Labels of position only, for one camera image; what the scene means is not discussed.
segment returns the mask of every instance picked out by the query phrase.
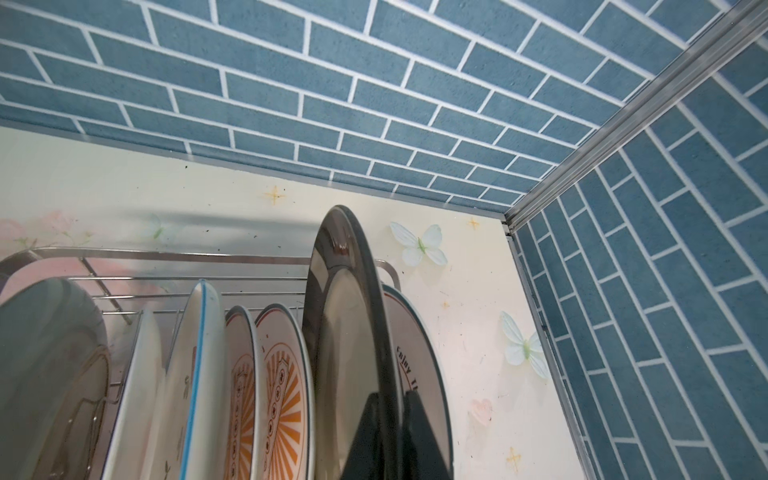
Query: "orange sunburst pattern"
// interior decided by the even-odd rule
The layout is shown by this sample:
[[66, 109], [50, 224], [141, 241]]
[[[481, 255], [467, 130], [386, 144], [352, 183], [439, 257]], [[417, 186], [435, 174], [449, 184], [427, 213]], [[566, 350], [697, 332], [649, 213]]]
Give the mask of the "orange sunburst pattern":
[[253, 374], [253, 357], [250, 355], [241, 356], [232, 369], [230, 408], [224, 480], [250, 480], [256, 421], [256, 379]]
[[267, 480], [295, 480], [303, 457], [303, 382], [296, 359], [285, 344], [266, 355], [269, 423], [266, 428], [264, 473]]

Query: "orange patterned plate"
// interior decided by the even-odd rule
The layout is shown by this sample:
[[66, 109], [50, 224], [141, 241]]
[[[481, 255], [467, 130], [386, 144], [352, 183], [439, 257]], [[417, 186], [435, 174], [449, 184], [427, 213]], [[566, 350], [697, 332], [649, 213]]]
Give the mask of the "orange patterned plate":
[[256, 326], [248, 310], [227, 312], [227, 346], [232, 390], [224, 480], [261, 478], [266, 420], [266, 382]]
[[255, 478], [314, 478], [314, 410], [310, 364], [296, 320], [274, 303], [256, 319], [266, 367], [266, 443]]

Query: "dish rack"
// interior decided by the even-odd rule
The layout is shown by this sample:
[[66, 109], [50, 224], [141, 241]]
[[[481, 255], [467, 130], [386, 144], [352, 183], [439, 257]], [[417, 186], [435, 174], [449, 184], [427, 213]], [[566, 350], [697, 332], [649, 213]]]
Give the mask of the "dish rack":
[[[397, 270], [384, 260], [375, 262], [400, 290]], [[301, 321], [309, 264], [309, 257], [39, 247], [0, 261], [0, 303], [34, 282], [59, 277], [83, 287], [101, 309], [111, 367], [109, 392], [88, 475], [89, 480], [98, 480], [120, 408], [141, 311], [154, 312], [166, 364], [184, 305], [199, 279], [208, 280], [220, 292], [225, 310], [242, 305], [255, 317], [265, 306], [280, 302]]]

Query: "plate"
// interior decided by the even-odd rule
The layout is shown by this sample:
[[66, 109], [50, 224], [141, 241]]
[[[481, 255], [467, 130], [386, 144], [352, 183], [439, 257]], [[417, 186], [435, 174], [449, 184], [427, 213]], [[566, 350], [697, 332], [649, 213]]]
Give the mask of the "plate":
[[174, 333], [159, 407], [148, 478], [219, 478], [227, 444], [230, 375], [221, 298], [205, 280], [192, 290]]
[[411, 303], [394, 288], [382, 285], [384, 307], [392, 327], [403, 393], [419, 392], [445, 468], [453, 478], [453, 437], [448, 396], [435, 350], [424, 322]]
[[278, 303], [262, 310], [256, 332], [266, 367], [267, 397], [260, 478], [315, 478], [315, 406], [304, 339], [293, 315]]
[[131, 365], [102, 473], [104, 480], [139, 478], [147, 454], [157, 394], [164, 384], [160, 329], [150, 310], [141, 313], [137, 329]]
[[261, 478], [256, 473], [266, 440], [264, 361], [248, 310], [234, 306], [225, 318], [231, 391], [224, 480]]
[[[317, 476], [335, 480], [348, 458], [356, 475], [375, 455], [370, 442], [357, 442], [369, 400], [376, 404], [385, 478], [402, 478], [403, 402], [397, 358], [382, 289], [362, 228], [349, 208], [332, 208], [315, 239], [307, 275], [302, 332], [315, 380]], [[360, 429], [369, 436], [374, 429]]]
[[7, 478], [84, 478], [109, 385], [107, 333], [91, 297], [52, 278], [0, 306], [0, 465]]

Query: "blue tile wall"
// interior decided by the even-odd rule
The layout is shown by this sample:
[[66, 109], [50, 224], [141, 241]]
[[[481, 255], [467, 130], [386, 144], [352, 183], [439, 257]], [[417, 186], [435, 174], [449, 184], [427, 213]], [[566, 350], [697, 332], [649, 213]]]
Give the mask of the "blue tile wall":
[[766, 59], [748, 46], [515, 232], [602, 480], [768, 478]]
[[[723, 14], [644, 2], [3, 2], [0, 118], [504, 213]], [[723, 70], [756, 104], [764, 56]]]

